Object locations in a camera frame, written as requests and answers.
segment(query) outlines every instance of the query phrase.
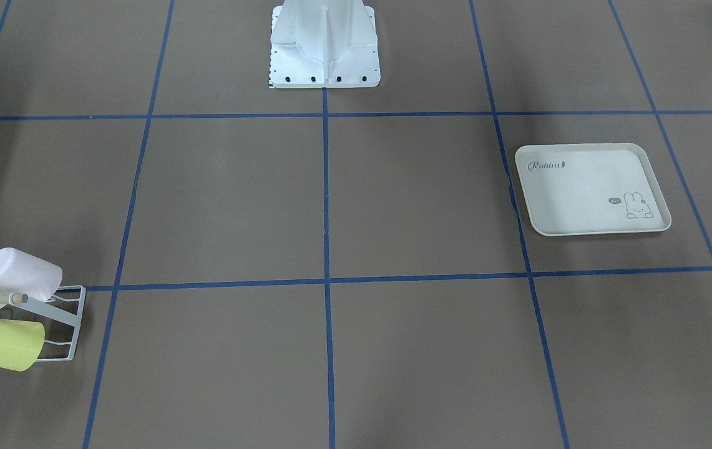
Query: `yellow-green cup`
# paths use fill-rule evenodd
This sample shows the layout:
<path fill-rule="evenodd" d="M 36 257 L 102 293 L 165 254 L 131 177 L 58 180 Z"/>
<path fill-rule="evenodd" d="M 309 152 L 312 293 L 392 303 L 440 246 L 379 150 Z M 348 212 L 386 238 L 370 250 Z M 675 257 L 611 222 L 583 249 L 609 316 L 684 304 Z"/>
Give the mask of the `yellow-green cup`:
<path fill-rule="evenodd" d="M 0 319 L 0 367 L 27 370 L 45 343 L 45 327 L 34 321 Z"/>

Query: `rabbit illustration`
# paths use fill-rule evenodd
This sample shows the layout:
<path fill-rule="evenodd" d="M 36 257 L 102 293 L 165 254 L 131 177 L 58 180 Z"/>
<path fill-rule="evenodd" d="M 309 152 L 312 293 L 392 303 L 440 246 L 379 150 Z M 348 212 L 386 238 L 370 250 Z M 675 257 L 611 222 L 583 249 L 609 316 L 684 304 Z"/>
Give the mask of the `rabbit illustration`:
<path fill-rule="evenodd" d="M 625 193 L 625 203 L 628 218 L 652 218 L 653 214 L 641 193 Z"/>

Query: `yellow cup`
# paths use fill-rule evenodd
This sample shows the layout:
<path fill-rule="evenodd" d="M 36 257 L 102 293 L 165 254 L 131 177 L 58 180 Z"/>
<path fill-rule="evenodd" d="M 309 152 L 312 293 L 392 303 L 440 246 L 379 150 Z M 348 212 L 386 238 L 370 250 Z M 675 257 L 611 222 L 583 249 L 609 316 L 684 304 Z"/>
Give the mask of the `yellow cup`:
<path fill-rule="evenodd" d="M 27 370 L 45 343 L 45 327 L 34 321 L 0 319 L 0 367 Z"/>

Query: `rectangular tray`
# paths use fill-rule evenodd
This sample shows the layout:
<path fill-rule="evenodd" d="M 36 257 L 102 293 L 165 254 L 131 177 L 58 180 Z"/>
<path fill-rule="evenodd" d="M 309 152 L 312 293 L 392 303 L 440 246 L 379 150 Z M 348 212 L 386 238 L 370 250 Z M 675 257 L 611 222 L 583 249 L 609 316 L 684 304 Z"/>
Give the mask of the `rectangular tray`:
<path fill-rule="evenodd" d="M 672 225 L 638 145 L 527 145 L 515 161 L 530 224 L 544 236 L 652 233 Z"/>

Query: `grid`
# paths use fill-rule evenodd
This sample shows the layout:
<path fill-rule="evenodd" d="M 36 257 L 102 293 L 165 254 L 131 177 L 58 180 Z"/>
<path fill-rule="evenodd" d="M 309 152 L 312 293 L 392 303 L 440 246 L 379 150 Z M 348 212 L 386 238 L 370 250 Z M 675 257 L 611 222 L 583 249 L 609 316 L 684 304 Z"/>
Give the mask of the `grid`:
<path fill-rule="evenodd" d="M 560 426 L 561 437 L 563 438 L 563 446 L 568 448 L 570 441 L 567 432 L 567 423 L 564 419 L 563 411 L 558 395 L 557 376 L 553 369 L 552 360 L 550 360 L 550 350 L 547 343 L 547 335 L 544 327 L 544 320 L 539 307 L 539 299 L 536 291 L 535 280 L 538 278 L 561 278 L 561 276 L 614 276 L 614 275 L 636 275 L 647 273 L 712 273 L 712 265 L 708 266 L 666 266 L 660 268 L 620 268 L 620 269 L 598 269 L 598 270 L 564 270 L 564 271 L 534 271 L 530 264 L 530 258 L 527 252 L 525 241 L 525 233 L 523 227 L 523 217 L 519 213 L 519 202 L 512 181 L 512 170 L 510 170 L 507 153 L 504 145 L 503 131 L 500 125 L 499 117 L 503 116 L 539 116 L 539 115 L 645 115 L 652 116 L 658 122 L 661 134 L 663 134 L 664 142 L 669 150 L 672 162 L 678 172 L 679 179 L 683 185 L 687 199 L 693 215 L 696 218 L 698 226 L 703 234 L 706 242 L 707 250 L 712 258 L 712 242 L 706 227 L 703 223 L 703 217 L 698 210 L 695 200 L 686 177 L 681 169 L 678 157 L 673 151 L 670 136 L 667 134 L 663 124 L 662 116 L 666 115 L 712 115 L 712 110 L 659 110 L 650 93 L 650 88 L 644 77 L 641 66 L 635 54 L 630 40 L 627 37 L 623 21 L 621 20 L 615 3 L 613 0 L 607 0 L 608 7 L 615 18 L 618 26 L 618 31 L 624 40 L 627 51 L 630 55 L 630 60 L 635 66 L 636 73 L 644 88 L 647 100 L 649 100 L 650 110 L 542 110 L 542 111 L 501 111 L 497 110 L 495 105 L 495 96 L 492 89 L 492 80 L 490 79 L 490 62 L 487 61 L 484 54 L 483 40 L 480 36 L 478 19 L 475 13 L 475 5 L 473 0 L 468 0 L 472 13 L 472 23 L 475 31 L 475 39 L 477 42 L 479 53 L 475 57 L 479 57 L 483 67 L 483 73 L 486 83 L 486 89 L 489 99 L 489 110 L 481 111 L 461 111 L 461 112 L 445 112 L 445 111 L 427 111 L 427 112 L 379 112 L 379 113 L 330 113 L 328 111 L 328 92 L 326 89 L 321 89 L 321 113 L 154 113 L 156 103 L 159 77 L 162 71 L 162 63 L 165 57 L 165 50 L 168 46 L 168 37 L 170 36 L 170 23 L 173 16 L 173 8 L 175 0 L 170 0 L 167 11 L 167 22 L 164 25 L 162 34 L 161 48 L 158 57 L 158 64 L 155 69 L 153 86 L 150 94 L 150 104 L 148 111 L 145 114 L 118 114 L 118 115 L 44 115 L 44 116 L 0 116 L 0 122 L 10 122 L 11 120 L 145 120 L 144 133 L 142 134 L 142 144 L 139 151 L 139 159 L 136 171 L 133 175 L 132 188 L 130 194 L 130 203 L 128 206 L 127 219 L 125 220 L 124 236 L 120 244 L 119 265 L 114 276 L 113 285 L 95 285 L 87 287 L 88 291 L 93 292 L 110 292 L 111 301 L 108 310 L 107 321 L 105 322 L 104 339 L 102 340 L 101 355 L 98 363 L 98 369 L 94 380 L 94 389 L 92 401 L 87 417 L 87 426 L 85 427 L 84 447 L 90 446 L 90 438 L 92 435 L 92 427 L 94 422 L 94 413 L 98 403 L 99 390 L 102 387 L 102 378 L 104 377 L 105 353 L 107 352 L 108 343 L 112 324 L 114 321 L 114 310 L 119 292 L 124 291 L 145 291 L 145 290 L 171 290 L 171 289 L 188 289 L 188 288 L 229 288 L 229 287 L 259 287 L 259 286 L 278 286 L 278 285 L 307 285 L 317 284 L 324 286 L 324 312 L 326 317 L 326 346 L 327 346 L 327 364 L 328 364 L 328 438 L 329 445 L 333 449 L 336 446 L 336 414 L 335 414 L 335 385 L 333 375 L 333 330 L 332 330 L 332 307 L 331 307 L 331 285 L 332 284 L 356 284 L 356 283 L 376 283 L 376 282 L 409 282 L 409 281 L 466 281 L 466 279 L 510 279 L 521 278 L 527 279 L 530 288 L 530 298 L 532 299 L 535 317 L 539 327 L 539 336 L 541 338 L 542 351 L 547 364 L 547 373 L 552 388 L 553 401 L 558 414 L 558 424 Z M 12 0 L 7 0 L 4 10 L 0 16 L 0 34 L 4 29 L 4 23 L 7 19 Z M 519 249 L 521 250 L 525 271 L 524 272 L 509 272 L 509 273 L 464 273 L 464 274 L 431 274 L 431 275 L 415 275 L 415 276 L 356 276 L 355 278 L 334 278 L 331 276 L 330 268 L 330 226 L 329 226 L 329 176 L 328 176 L 328 123 L 331 119 L 346 119 L 348 117 L 447 117 L 447 116 L 480 116 L 490 117 L 495 125 L 495 131 L 499 143 L 501 157 L 503 161 L 504 171 L 507 175 L 508 194 L 512 203 L 513 211 L 515 212 L 517 228 L 519 232 Z M 163 119 L 237 119 L 237 118 L 318 118 L 321 119 L 323 133 L 323 179 L 324 179 L 324 277 L 323 278 L 308 278 L 308 279 L 264 279 L 263 281 L 227 281 L 227 282 L 195 282 L 195 283 L 173 283 L 173 284 L 122 284 L 122 273 L 124 272 L 125 252 L 127 252 L 128 238 L 130 236 L 131 222 L 134 216 L 134 210 L 137 199 L 137 188 L 139 176 L 142 172 L 142 161 L 147 153 L 148 136 L 150 133 L 150 125 L 153 120 Z"/>

